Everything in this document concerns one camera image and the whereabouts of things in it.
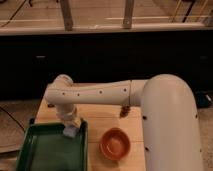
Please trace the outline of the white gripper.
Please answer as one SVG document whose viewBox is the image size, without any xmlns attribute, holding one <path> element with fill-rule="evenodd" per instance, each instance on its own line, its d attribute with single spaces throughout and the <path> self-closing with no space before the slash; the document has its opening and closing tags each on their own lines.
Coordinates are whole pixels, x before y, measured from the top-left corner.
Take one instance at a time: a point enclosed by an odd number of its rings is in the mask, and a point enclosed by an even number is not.
<svg viewBox="0 0 213 171">
<path fill-rule="evenodd" d="M 66 113 L 60 116 L 61 122 L 66 126 L 74 126 L 79 128 L 81 126 L 81 117 L 76 113 Z"/>
</svg>

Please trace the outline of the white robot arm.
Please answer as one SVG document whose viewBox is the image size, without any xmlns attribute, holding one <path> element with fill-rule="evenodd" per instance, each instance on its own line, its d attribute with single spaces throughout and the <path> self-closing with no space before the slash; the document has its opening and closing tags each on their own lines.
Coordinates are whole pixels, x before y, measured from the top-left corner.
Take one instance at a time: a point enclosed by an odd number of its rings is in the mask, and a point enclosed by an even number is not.
<svg viewBox="0 0 213 171">
<path fill-rule="evenodd" d="M 146 171 L 204 171 L 195 97 L 178 76 L 77 86 L 69 76 L 59 75 L 47 87 L 45 99 L 64 121 L 78 104 L 138 106 Z"/>
</svg>

